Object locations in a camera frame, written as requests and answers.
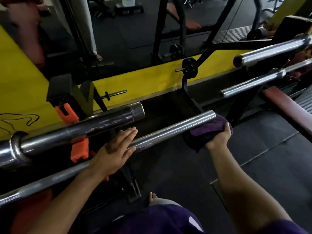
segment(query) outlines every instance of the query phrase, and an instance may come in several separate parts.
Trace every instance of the red padded bench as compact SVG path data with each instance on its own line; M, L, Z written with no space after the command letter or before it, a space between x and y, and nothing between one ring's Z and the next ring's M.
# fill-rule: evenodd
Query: red padded bench
M277 87L262 91L265 101L304 137L312 142L312 87L306 89L296 101L292 100Z

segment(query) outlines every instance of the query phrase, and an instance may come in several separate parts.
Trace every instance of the gym floor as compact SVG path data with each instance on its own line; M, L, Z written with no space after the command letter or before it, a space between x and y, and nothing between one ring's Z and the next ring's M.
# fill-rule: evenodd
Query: gym floor
M262 1L264 8L269 7L267 0ZM113 7L115 2L109 1L108 5ZM155 7L159 0L139 2L144 6L144 14L92 19L99 54L104 61L115 62L114 66L105 67L106 75L103 77L157 64L152 61L150 53L158 13ZM210 25L216 21L224 5L222 0L206 0L187 10L187 16L202 25ZM52 16L43 19L43 28L53 40L74 49L70 36L58 22L53 8L52 13ZM251 25L254 13L252 0L238 0L221 30ZM0 11L0 22L16 39L16 30L9 23L6 12ZM177 24L167 16L165 31L176 27ZM189 37L187 55L200 53L201 42L207 36ZM164 41L161 54L165 54L176 41ZM202 102L206 99L202 98L200 92L207 92L203 85L192 86L197 96L195 98ZM142 102L146 118L135 124L139 129L138 136L190 116L187 106L180 101L177 103L176 97L176 93L172 92ZM226 111L222 102L211 109L219 114ZM246 173L275 197L296 223L312 232L312 144L274 111L262 111L234 128L229 149ZM198 217L207 233L236 232L222 202L216 172L206 149L196 153L185 145L182 136L176 136L133 155L129 165L137 177L142 198L133 204L120 199L93 212L81 214L72 233L77 227L81 228L82 223L86 233L92 233L119 215L146 207L150 191L189 209ZM99 187L92 199L100 201L103 195L105 190Z

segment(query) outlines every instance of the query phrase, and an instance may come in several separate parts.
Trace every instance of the metal grate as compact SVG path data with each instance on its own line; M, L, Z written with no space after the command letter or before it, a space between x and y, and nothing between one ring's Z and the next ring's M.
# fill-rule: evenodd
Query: metal grate
M312 85L307 88L302 95L300 95L296 100L303 109L308 113L312 114Z
M230 30L224 30L217 33L215 41L217 43L224 42L237 42L243 38L246 38L248 33L251 31L252 26L245 26Z

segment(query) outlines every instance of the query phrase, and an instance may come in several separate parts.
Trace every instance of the purple pad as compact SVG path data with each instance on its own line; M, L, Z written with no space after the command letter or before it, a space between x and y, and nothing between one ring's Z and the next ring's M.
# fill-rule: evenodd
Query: purple pad
M191 135L193 136L200 136L209 132L216 132L216 131L224 131L225 124L228 121L220 115L217 115L215 119L213 119L211 122L208 122L194 130L191 130ZM230 125L231 133L233 134L233 128Z

